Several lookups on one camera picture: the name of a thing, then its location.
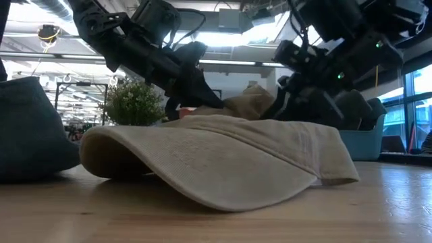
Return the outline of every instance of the table surface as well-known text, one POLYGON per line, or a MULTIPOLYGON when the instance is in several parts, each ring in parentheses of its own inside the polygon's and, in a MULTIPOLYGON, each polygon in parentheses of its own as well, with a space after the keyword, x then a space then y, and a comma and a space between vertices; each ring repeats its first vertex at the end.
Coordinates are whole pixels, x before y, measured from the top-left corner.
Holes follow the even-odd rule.
POLYGON ((356 166, 359 183, 247 213, 210 210, 156 177, 113 182, 79 166, 0 185, 0 242, 432 242, 432 169, 356 166))

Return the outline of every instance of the cap brim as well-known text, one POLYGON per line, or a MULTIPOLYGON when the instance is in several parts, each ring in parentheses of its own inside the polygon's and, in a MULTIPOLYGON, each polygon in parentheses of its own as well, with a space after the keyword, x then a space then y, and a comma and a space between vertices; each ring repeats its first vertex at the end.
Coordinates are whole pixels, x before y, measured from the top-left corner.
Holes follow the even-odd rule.
POLYGON ((188 128, 93 128, 83 137, 80 156, 96 176, 154 172, 178 192, 222 211, 280 203, 317 179, 235 138, 188 128))

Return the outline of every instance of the baseball cap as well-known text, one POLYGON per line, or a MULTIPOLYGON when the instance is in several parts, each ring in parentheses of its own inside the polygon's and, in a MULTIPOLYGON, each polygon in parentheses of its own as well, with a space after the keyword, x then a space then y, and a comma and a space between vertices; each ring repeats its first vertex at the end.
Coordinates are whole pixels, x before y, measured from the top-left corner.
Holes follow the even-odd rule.
POLYGON ((96 176, 153 172, 188 198, 231 212, 283 202, 317 180, 327 186, 359 181, 335 128, 228 115, 187 115, 159 127, 92 128, 80 158, 96 176))

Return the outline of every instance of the green plant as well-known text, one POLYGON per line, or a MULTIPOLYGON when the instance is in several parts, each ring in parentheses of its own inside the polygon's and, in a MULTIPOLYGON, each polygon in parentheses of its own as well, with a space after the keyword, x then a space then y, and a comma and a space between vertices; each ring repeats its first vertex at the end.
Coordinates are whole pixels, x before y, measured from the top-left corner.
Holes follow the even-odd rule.
POLYGON ((127 126, 149 126, 165 117, 162 96, 143 82, 126 82, 110 87, 105 106, 112 122, 127 126))

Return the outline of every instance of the beige cap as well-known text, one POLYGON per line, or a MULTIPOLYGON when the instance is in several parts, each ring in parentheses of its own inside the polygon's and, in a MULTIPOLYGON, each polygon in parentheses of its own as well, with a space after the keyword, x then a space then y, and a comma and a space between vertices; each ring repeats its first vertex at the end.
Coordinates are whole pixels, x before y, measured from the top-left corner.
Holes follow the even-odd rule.
POLYGON ((82 139, 83 166, 104 178, 154 172, 185 196, 222 211, 287 200, 320 180, 359 180, 335 128, 228 115, 187 115, 160 127, 104 126, 82 139))

